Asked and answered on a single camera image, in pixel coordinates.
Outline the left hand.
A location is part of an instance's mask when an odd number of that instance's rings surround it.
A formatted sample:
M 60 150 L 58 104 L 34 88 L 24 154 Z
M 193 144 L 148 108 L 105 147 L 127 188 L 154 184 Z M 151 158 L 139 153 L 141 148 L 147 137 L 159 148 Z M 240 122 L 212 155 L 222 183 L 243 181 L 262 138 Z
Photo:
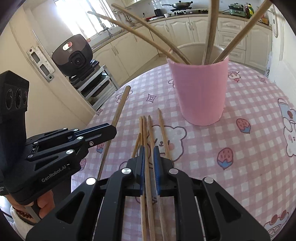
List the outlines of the left hand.
M 36 221 L 33 217 L 27 212 L 24 206 L 18 204 L 13 197 L 6 195 L 6 199 L 10 202 L 13 207 L 13 210 L 16 212 L 18 217 L 23 221 L 33 225 Z M 37 199 L 37 205 L 39 206 L 39 217 L 44 218 L 51 210 L 55 207 L 54 194 L 52 190 L 49 190 L 42 196 Z

